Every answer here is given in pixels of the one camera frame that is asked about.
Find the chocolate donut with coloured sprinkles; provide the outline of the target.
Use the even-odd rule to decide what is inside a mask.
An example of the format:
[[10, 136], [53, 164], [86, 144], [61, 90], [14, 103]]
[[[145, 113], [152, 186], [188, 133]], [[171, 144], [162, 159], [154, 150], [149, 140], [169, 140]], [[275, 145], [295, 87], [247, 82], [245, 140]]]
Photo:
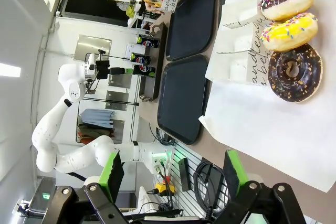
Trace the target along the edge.
[[314, 0], [260, 0], [258, 7], [266, 18], [281, 21], [303, 13], [313, 2]]

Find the glazed donut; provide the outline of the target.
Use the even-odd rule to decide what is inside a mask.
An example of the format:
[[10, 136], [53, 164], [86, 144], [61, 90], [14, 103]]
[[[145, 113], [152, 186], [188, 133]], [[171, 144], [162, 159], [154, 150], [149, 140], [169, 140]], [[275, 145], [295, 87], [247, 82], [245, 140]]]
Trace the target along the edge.
[[216, 54], [230, 54], [252, 51], [262, 56], [268, 56], [271, 51], [266, 49], [261, 41], [264, 25], [249, 23], [237, 28], [222, 27], [217, 31], [213, 52]]

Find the white slatted panel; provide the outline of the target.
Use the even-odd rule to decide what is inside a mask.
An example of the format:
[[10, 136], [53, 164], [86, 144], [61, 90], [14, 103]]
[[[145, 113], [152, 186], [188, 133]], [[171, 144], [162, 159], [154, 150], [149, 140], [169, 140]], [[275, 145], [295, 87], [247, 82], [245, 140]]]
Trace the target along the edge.
[[[182, 216], [216, 219], [229, 201], [228, 188], [221, 168], [181, 143], [172, 146], [166, 165], [167, 180], [175, 187], [174, 196], [160, 197], [159, 202], [173, 209], [180, 209]], [[191, 190], [182, 191], [178, 162], [188, 159]]]

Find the brown plastic tray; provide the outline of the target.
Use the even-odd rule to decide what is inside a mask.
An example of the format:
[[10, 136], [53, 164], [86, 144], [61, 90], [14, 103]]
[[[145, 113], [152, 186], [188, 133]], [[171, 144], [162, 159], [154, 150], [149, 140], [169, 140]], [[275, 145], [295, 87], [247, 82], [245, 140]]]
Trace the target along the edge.
[[154, 25], [150, 37], [159, 39], [158, 48], [147, 48], [146, 53], [151, 57], [151, 67], [155, 68], [154, 78], [141, 76], [139, 98], [142, 102], [152, 102], [159, 96], [163, 60], [166, 49], [167, 26], [164, 22]]

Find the yellow frosted donut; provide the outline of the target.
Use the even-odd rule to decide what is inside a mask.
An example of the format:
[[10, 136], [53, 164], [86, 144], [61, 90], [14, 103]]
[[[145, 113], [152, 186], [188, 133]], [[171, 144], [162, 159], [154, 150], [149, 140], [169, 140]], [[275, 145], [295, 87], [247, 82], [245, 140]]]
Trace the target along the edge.
[[295, 49], [309, 42], [318, 33], [318, 19], [312, 13], [300, 13], [291, 19], [273, 24], [259, 37], [270, 51]]

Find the grey box with green display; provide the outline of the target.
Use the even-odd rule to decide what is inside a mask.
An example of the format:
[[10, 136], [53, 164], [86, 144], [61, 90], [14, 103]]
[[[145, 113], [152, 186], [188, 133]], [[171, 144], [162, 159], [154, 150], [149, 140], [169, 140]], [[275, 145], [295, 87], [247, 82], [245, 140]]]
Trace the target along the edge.
[[56, 190], [56, 179], [44, 177], [36, 190], [34, 208], [37, 210], [46, 210], [50, 201], [53, 199]]

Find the yellow emergency stop button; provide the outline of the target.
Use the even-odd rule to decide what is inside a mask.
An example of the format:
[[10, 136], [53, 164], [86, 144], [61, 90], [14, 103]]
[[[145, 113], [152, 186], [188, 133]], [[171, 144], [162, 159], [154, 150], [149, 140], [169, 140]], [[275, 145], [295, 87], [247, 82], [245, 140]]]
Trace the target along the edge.
[[175, 187], [172, 184], [166, 186], [165, 183], [156, 183], [153, 191], [155, 195], [159, 195], [160, 197], [174, 196]]

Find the red-topped donut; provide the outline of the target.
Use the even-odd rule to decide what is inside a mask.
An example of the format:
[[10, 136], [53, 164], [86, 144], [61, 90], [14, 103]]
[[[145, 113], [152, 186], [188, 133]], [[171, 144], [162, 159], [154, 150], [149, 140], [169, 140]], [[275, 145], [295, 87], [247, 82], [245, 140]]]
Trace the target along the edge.
[[162, 12], [173, 13], [176, 10], [178, 0], [162, 0], [159, 10]]

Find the white paper sheet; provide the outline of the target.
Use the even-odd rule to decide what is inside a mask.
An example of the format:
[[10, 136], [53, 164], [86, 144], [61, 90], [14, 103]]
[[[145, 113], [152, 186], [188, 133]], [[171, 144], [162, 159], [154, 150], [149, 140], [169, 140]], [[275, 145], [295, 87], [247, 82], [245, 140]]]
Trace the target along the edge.
[[[226, 4], [243, 0], [226, 0]], [[269, 87], [214, 81], [202, 124], [218, 142], [323, 192], [336, 182], [336, 0], [314, 0], [323, 63], [317, 92], [301, 103]]]

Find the rectangular ceiling light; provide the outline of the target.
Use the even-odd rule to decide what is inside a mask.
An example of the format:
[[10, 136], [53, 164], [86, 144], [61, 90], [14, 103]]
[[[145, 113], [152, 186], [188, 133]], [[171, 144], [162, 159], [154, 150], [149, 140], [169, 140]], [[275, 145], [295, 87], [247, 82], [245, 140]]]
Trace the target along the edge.
[[20, 67], [0, 63], [0, 76], [19, 78], [20, 74], [21, 74]]

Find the black Pepsi can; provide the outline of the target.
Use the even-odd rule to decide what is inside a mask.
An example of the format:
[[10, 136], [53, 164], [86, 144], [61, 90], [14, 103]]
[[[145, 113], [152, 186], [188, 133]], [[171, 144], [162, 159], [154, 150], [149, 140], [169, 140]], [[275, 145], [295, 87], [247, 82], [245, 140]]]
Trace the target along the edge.
[[160, 46], [160, 40], [158, 38], [143, 34], [137, 36], [136, 43], [151, 48], [159, 48]]
[[145, 77], [155, 77], [155, 68], [147, 65], [134, 65], [133, 75], [145, 76]]
[[130, 62], [136, 65], [150, 65], [151, 57], [133, 52], [130, 56]]

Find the blue garment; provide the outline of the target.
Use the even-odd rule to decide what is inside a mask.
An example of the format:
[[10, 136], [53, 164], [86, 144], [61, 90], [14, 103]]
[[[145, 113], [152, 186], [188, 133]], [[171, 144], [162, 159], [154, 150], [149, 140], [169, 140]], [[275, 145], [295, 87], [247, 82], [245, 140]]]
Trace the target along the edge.
[[85, 109], [80, 116], [83, 123], [103, 128], [113, 128], [114, 112], [111, 110]]

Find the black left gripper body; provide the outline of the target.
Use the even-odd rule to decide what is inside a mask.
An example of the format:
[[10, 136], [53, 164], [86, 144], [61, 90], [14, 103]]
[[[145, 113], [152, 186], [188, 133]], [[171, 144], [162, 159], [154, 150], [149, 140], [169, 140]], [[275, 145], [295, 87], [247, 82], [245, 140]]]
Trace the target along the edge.
[[97, 79], [107, 79], [110, 73], [110, 61], [98, 60], [96, 61]]

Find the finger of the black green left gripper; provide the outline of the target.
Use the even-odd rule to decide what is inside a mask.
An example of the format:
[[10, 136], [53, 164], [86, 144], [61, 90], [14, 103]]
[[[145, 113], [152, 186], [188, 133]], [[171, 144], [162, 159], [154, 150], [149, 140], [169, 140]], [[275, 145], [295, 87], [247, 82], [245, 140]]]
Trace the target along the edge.
[[114, 68], [110, 68], [110, 74], [111, 75], [133, 74], [133, 69], [132, 68], [114, 67]]

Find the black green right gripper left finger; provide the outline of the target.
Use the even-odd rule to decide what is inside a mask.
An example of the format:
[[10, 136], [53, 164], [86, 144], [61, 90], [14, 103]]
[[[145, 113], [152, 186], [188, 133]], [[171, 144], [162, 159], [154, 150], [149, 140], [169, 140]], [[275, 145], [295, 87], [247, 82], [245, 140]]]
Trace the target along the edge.
[[97, 182], [58, 187], [41, 224], [129, 224], [115, 204], [123, 177], [120, 153], [111, 154]]

